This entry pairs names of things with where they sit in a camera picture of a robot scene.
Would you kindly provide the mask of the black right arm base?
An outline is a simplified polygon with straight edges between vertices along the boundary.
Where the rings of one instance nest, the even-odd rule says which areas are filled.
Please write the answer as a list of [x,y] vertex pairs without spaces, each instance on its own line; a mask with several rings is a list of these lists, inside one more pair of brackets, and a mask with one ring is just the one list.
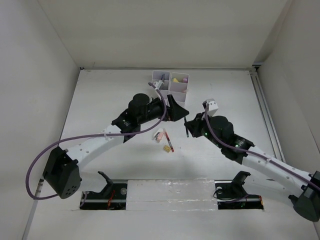
[[232,180],[214,182],[213,198],[217,200],[218,210],[264,210],[262,197],[248,194],[243,187],[250,175],[240,171]]

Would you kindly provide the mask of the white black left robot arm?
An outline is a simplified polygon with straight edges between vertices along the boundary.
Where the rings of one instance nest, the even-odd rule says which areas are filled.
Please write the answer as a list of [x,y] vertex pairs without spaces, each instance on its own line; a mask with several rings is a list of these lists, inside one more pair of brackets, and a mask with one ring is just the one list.
[[69,149],[54,148],[43,178],[61,199],[69,198],[76,191],[94,192],[100,198],[107,198],[112,191],[111,179],[102,171],[86,173],[85,166],[109,149],[130,140],[142,124],[155,119],[176,122],[189,114],[171,94],[167,99],[168,105],[159,98],[150,100],[144,93],[134,95],[127,109],[102,131],[101,136],[90,137]]

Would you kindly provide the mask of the white right organizer box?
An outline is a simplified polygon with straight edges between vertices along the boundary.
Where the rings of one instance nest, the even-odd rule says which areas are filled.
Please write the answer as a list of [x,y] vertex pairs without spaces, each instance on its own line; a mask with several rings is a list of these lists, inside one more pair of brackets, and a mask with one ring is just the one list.
[[[172,82],[172,79],[176,78],[179,82]],[[183,83],[183,79],[187,78],[188,83]],[[187,99],[187,93],[183,91],[188,89],[190,75],[187,73],[172,72],[169,81],[169,94],[173,95],[175,101],[184,107]]]

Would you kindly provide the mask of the aluminium side rail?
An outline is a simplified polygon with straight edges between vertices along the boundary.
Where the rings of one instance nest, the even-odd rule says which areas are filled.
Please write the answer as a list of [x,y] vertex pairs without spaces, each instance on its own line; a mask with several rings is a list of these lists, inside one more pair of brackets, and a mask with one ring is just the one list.
[[272,145],[272,150],[274,153],[274,156],[281,160],[282,162],[286,163],[285,156],[283,154],[282,146],[280,144],[280,140],[278,137],[278,134],[276,132],[276,128],[271,116],[271,112],[268,107],[267,99],[265,97],[262,84],[258,75],[258,69],[260,68],[260,65],[254,64],[249,69],[251,81],[253,84],[253,88],[257,97],[257,101],[260,107],[260,111],[262,114],[262,118],[264,120],[264,124],[266,126],[268,136],[270,138],[270,142]]

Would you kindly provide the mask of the white organizer box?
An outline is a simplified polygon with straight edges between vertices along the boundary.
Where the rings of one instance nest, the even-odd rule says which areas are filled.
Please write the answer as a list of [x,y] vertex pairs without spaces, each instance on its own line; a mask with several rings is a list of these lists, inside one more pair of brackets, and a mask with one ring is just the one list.
[[168,104],[170,76],[169,71],[154,70],[151,78],[151,83],[161,92],[166,104]]
[[[176,78],[179,82],[172,82],[172,79]],[[187,78],[188,83],[183,83],[183,79]],[[175,101],[184,107],[187,99],[187,93],[183,91],[188,89],[190,75],[187,73],[172,72],[169,81],[169,94],[173,95]]]

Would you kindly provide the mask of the green pen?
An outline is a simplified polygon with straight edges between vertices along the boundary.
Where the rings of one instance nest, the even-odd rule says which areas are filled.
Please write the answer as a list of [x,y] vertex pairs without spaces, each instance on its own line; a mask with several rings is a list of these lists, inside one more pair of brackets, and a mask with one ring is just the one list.
[[186,126],[187,118],[184,117],[183,119],[184,119],[184,127],[185,127],[186,137],[189,138],[189,130],[188,130],[187,126]]

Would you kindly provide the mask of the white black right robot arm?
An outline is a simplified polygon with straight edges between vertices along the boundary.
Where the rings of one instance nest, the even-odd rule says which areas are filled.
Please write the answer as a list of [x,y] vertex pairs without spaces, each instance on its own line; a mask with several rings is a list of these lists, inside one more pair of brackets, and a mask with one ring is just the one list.
[[306,220],[320,220],[320,172],[303,171],[263,152],[250,140],[235,134],[234,126],[224,116],[198,113],[185,127],[194,138],[205,137],[229,160],[254,169],[265,175],[254,179],[249,172],[241,171],[233,178],[232,199],[247,195],[269,196],[292,206]]

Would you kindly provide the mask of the pink red pen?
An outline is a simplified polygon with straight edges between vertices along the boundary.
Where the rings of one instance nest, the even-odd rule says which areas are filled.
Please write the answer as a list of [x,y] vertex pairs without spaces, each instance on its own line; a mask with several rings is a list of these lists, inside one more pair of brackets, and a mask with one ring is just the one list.
[[169,146],[170,150],[171,150],[172,152],[174,152],[175,150],[174,150],[174,148],[173,148],[173,145],[172,145],[172,143],[171,143],[171,140],[170,140],[169,135],[168,135],[168,133],[167,133],[167,131],[166,131],[165,128],[163,128],[163,132],[164,132],[164,136],[165,136],[165,138],[166,138],[166,140],[167,140],[167,142],[168,142],[168,146]]

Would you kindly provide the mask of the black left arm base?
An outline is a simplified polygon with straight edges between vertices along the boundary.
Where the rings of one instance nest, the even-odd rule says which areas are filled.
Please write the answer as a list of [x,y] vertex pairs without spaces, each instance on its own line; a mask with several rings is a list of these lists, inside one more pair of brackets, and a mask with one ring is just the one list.
[[79,208],[81,210],[126,210],[128,180],[109,178],[103,171],[97,172],[98,190],[82,191]]

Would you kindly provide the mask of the yellow staple box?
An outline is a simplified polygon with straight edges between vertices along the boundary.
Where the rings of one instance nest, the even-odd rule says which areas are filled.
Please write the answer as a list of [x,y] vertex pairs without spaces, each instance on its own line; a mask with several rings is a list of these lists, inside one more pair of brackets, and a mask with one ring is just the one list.
[[171,151],[171,148],[168,145],[164,145],[163,150],[169,153]]

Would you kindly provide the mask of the white left organizer box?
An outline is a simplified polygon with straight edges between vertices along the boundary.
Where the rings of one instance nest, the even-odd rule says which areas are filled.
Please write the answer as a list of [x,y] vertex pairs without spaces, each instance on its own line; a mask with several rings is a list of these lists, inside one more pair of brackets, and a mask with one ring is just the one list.
[[169,71],[154,70],[151,78],[151,83],[161,92],[166,104],[168,104],[170,76]]

